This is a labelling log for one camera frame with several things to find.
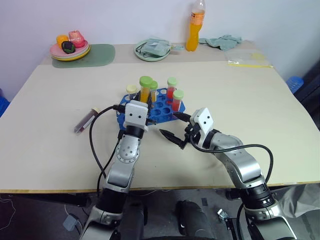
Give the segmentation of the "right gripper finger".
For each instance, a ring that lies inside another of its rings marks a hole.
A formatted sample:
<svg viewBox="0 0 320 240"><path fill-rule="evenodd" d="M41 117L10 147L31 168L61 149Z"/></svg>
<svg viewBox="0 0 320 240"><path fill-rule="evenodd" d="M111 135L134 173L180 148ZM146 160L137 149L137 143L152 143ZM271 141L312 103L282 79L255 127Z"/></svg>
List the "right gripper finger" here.
<svg viewBox="0 0 320 240"><path fill-rule="evenodd" d="M184 112L173 112L172 114L179 120L190 123L191 116L189 114Z"/></svg>
<svg viewBox="0 0 320 240"><path fill-rule="evenodd" d="M176 144L180 149L184 149L187 145L187 137L184 140L176 137L172 132L164 129L159 129L160 133L170 142Z"/></svg>

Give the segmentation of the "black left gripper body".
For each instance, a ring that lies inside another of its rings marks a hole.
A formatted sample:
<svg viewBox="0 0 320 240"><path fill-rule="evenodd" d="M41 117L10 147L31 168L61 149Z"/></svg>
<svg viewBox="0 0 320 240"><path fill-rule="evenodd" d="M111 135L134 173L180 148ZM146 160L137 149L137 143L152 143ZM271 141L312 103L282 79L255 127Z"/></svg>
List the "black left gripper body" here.
<svg viewBox="0 0 320 240"><path fill-rule="evenodd" d="M155 120L149 117L148 100L147 103L131 100L128 103L128 121L134 124L142 125L145 122L146 125L154 125Z"/></svg>

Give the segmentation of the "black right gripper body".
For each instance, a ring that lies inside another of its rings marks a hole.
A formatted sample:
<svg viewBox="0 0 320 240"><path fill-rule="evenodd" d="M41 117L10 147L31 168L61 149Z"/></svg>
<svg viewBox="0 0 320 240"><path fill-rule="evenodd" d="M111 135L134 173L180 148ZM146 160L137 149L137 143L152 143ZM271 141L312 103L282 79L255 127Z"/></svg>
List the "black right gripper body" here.
<svg viewBox="0 0 320 240"><path fill-rule="evenodd" d="M188 123L187 127L184 129L184 131L185 131L184 147L188 143L192 143L190 141L190 139L192 139L192 141L195 145L197 145L199 143L199 140L201 138L200 130L201 130L201 128L198 123L195 123L194 125L191 122Z"/></svg>

